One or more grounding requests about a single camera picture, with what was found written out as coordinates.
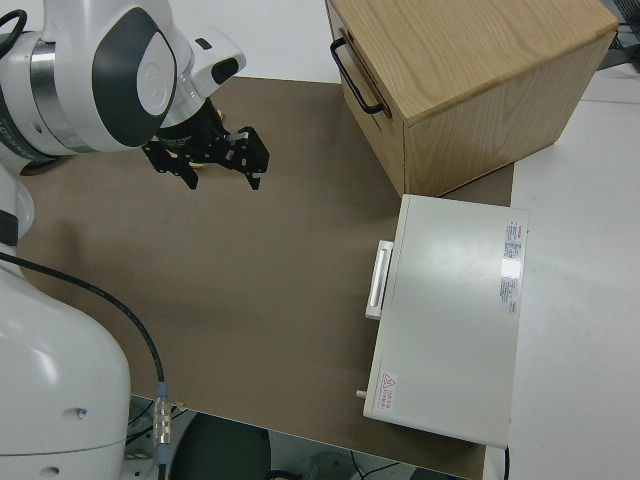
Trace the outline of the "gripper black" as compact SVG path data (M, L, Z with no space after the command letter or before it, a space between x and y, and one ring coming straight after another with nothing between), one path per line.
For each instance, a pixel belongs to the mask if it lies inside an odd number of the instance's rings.
M261 177L267 172L270 153L258 132L250 126L228 134L219 112L210 99L187 120L158 131L158 140L141 147L158 173L171 173L195 190L198 175L189 165L212 163L214 148L224 138L222 165L243 174L252 190L258 190ZM171 154L190 154L189 162Z

